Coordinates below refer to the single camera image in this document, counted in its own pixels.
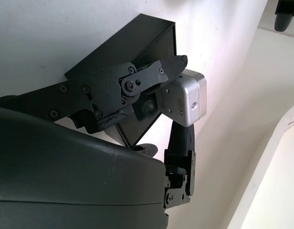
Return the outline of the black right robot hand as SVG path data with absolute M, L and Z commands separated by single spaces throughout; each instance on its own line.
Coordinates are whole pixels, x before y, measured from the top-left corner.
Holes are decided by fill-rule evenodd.
M 177 79 L 187 57 L 127 62 L 0 98 L 0 229 L 165 229 L 194 192 L 194 127 L 172 124 L 164 161 L 93 137 Z

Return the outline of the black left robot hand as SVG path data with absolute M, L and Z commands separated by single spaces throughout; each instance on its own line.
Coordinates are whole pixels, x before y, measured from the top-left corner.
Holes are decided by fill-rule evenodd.
M 279 0 L 275 11 L 274 29 L 284 32 L 294 16 L 294 0 Z

